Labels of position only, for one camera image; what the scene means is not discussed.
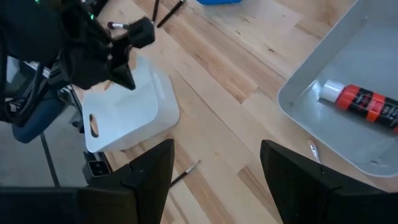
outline wooden table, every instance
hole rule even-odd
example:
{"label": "wooden table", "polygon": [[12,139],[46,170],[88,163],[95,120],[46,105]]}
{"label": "wooden table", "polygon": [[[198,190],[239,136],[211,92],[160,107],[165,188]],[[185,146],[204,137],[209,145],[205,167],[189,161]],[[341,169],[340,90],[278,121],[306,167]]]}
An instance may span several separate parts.
{"label": "wooden table", "polygon": [[[175,2],[161,1],[159,20]],[[261,140],[314,158],[307,146],[313,138],[279,111],[277,91],[353,3],[243,0],[204,7],[189,0],[156,30],[153,45],[132,53],[131,65],[135,55],[142,55],[171,77],[180,120],[131,149],[107,152],[112,168],[174,138],[174,177],[195,161],[202,163],[170,189],[162,223],[281,223],[261,169]],[[151,17],[153,5],[154,0],[110,0],[99,20],[128,23]],[[316,143],[326,166],[398,190],[397,178],[366,176]]]}

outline gray plastic bin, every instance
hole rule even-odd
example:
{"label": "gray plastic bin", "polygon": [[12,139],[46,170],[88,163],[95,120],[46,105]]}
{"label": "gray plastic bin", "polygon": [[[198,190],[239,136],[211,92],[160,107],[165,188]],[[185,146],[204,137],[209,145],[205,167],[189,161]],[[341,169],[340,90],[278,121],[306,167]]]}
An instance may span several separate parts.
{"label": "gray plastic bin", "polygon": [[366,174],[398,174],[398,135],[318,100],[327,80],[398,100],[398,0],[358,0],[280,89],[280,108]]}

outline red paint bottle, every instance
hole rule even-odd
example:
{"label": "red paint bottle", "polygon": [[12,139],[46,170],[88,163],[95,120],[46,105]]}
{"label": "red paint bottle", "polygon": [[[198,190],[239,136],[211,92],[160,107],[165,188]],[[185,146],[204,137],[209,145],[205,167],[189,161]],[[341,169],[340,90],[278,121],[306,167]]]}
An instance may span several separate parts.
{"label": "red paint bottle", "polygon": [[356,85],[344,86],[328,80],[320,98],[335,103],[336,107],[352,112],[372,123],[381,124],[398,133],[398,101]]}

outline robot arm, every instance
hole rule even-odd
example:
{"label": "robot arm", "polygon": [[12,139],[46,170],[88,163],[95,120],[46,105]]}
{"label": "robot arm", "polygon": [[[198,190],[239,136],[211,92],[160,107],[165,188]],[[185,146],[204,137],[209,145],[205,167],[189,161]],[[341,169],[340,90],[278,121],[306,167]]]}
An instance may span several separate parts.
{"label": "robot arm", "polygon": [[[130,24],[127,33],[112,39],[80,0],[0,0],[0,4],[1,58],[12,55],[39,62],[39,68],[47,66],[51,75],[46,82],[53,89],[73,84],[87,90],[111,80],[133,90],[129,50],[155,41],[152,23],[145,17]],[[42,69],[38,69],[36,82],[26,94],[29,97],[12,110],[4,97],[4,62],[0,64],[0,120],[22,126],[42,90],[38,87]]]}

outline blue object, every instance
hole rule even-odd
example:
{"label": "blue object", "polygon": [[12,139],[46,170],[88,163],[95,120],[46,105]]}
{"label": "blue object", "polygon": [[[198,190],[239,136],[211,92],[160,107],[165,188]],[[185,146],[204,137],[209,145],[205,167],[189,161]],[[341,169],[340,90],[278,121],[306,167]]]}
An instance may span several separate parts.
{"label": "blue object", "polygon": [[55,91],[49,90],[43,99],[23,127],[12,125],[12,133],[17,141],[25,144],[31,142],[62,113],[65,103],[58,99]]}
{"label": "blue object", "polygon": [[212,4],[230,4],[241,2],[242,0],[197,0],[201,4],[212,5]]}

